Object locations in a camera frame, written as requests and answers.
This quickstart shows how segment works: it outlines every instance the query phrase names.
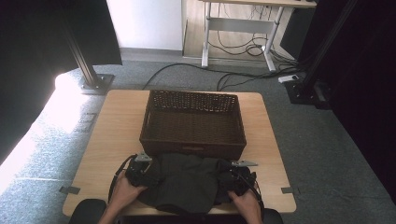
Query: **brown woven basket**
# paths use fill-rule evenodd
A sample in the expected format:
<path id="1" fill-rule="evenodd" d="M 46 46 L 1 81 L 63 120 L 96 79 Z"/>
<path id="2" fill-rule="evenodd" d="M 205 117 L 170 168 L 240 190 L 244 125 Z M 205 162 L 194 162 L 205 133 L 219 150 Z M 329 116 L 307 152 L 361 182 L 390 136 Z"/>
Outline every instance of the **brown woven basket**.
<path id="1" fill-rule="evenodd" d="M 145 152 L 239 160 L 246 146 L 238 97 L 231 94 L 151 91 L 140 142 Z"/>

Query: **metal frame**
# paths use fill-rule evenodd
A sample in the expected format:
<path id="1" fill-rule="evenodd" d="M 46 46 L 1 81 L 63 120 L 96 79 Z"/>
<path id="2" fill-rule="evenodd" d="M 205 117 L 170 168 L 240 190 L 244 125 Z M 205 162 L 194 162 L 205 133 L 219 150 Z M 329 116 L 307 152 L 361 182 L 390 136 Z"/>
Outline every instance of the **metal frame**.
<path id="1" fill-rule="evenodd" d="M 269 34 L 269 38 L 265 44 L 262 46 L 263 55 L 265 61 L 268 64 L 270 72 L 275 72 L 276 68 L 271 57 L 271 46 L 274 42 L 277 27 L 279 26 L 280 18 L 283 14 L 283 7 L 279 7 L 279 11 L 276 14 L 276 19 L 274 21 L 248 21 L 248 20 L 238 20 L 238 19 L 225 19 L 225 18 L 211 18 L 210 10 L 212 3 L 206 2 L 207 12 L 205 18 L 205 41 L 202 51 L 202 67 L 208 67 L 208 57 L 209 57 L 209 31 L 230 31 L 230 32 L 240 32 L 240 33 L 250 33 L 250 34 Z"/>
<path id="2" fill-rule="evenodd" d="M 64 37 L 83 75 L 83 78 L 79 82 L 81 92 L 84 94 L 106 95 L 111 83 L 113 82 L 114 75 L 96 74 L 92 65 L 84 58 L 78 42 L 73 35 L 73 31 L 67 22 L 67 18 L 64 15 L 64 8 L 59 0 L 57 1 L 57 4 Z"/>

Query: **black pole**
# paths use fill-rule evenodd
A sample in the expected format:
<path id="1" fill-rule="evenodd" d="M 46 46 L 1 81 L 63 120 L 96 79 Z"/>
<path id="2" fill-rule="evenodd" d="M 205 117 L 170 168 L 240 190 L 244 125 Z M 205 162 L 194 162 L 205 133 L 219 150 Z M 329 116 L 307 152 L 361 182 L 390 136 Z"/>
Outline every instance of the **black pole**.
<path id="1" fill-rule="evenodd" d="M 340 14 L 334 27 L 330 30 L 327 37 L 323 40 L 321 48 L 318 54 L 315 55 L 314 61 L 311 63 L 306 72 L 306 77 L 302 83 L 285 83 L 285 87 L 288 90 L 288 95 L 290 101 L 293 104 L 303 104 L 303 105 L 316 105 L 318 107 L 328 107 L 325 83 L 318 81 L 319 72 L 318 67 L 322 63 L 323 58 L 332 45 L 334 39 L 338 36 L 340 30 L 342 29 L 345 21 L 348 19 L 351 11 L 356 6 L 358 0 L 347 1 Z"/>
<path id="2" fill-rule="evenodd" d="M 73 35 L 73 31 L 67 21 L 67 17 L 64 15 L 64 8 L 60 0 L 56 1 L 56 11 L 61 21 L 61 29 L 64 33 L 67 45 L 73 53 L 73 56 L 81 69 L 83 79 L 80 81 L 79 85 L 81 87 L 82 93 L 86 94 L 98 94 L 104 95 L 107 93 L 109 86 L 111 85 L 114 76 L 113 75 L 98 75 L 94 71 L 92 65 L 87 62 L 86 58 L 81 52 L 76 38 Z"/>

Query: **human hand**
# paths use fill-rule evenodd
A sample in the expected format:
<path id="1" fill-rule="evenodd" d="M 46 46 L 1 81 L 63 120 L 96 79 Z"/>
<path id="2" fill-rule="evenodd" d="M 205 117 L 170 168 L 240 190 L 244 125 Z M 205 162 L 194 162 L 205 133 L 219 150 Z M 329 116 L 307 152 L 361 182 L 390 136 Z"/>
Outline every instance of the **human hand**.
<path id="1" fill-rule="evenodd" d="M 137 196 L 146 188 L 144 186 L 135 187 L 131 185 L 125 176 L 125 171 L 122 171 L 117 178 L 110 202 L 99 220 L 99 224 L 113 223 L 119 212 L 136 200 Z"/>
<path id="2" fill-rule="evenodd" d="M 241 196 L 236 195 L 234 191 L 228 191 L 228 195 L 248 224 L 262 224 L 262 210 L 251 189 Z"/>

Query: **desk leg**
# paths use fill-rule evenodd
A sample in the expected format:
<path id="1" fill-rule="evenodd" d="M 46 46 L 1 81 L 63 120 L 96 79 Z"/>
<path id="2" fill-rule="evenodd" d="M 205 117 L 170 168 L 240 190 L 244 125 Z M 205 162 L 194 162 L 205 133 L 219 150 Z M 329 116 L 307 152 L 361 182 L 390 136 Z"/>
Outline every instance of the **desk leg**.
<path id="1" fill-rule="evenodd" d="M 210 30 L 210 9 L 212 7 L 212 4 L 210 2 L 206 3 L 207 5 L 207 12 L 206 12 L 206 18 L 205 18 L 205 40 L 204 40 L 204 48 L 202 50 L 202 67 L 207 68 L 208 67 L 208 58 L 209 58 L 209 30 Z"/>
<path id="2" fill-rule="evenodd" d="M 269 35 L 269 38 L 267 40 L 267 43 L 265 44 L 265 47 L 262 47 L 262 51 L 264 52 L 265 61 L 267 61 L 268 68 L 269 68 L 270 72 L 276 71 L 274 62 L 271 57 L 270 49 L 274 42 L 275 34 L 277 31 L 277 27 L 279 26 L 280 18 L 282 17 L 282 13 L 283 13 L 283 7 L 279 7 L 271 34 Z"/>

